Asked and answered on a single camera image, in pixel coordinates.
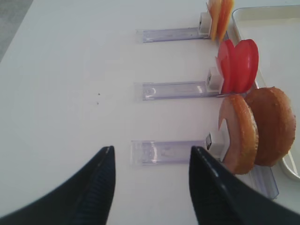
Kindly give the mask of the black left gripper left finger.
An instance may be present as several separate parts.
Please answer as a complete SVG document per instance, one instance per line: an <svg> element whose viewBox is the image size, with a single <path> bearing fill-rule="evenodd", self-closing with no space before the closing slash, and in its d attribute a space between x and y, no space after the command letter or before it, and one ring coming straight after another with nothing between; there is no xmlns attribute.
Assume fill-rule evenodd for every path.
<svg viewBox="0 0 300 225"><path fill-rule="evenodd" d="M116 184L115 149L103 147L75 175L35 202L1 217L2 225L105 225Z"/></svg>

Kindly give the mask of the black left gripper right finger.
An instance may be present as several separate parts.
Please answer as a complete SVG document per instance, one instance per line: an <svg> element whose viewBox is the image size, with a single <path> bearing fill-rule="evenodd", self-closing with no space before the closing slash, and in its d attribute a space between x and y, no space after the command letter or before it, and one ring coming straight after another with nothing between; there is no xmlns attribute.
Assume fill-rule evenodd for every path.
<svg viewBox="0 0 300 225"><path fill-rule="evenodd" d="M298 225L299 214L236 178L203 147L191 148L189 191L200 225Z"/></svg>

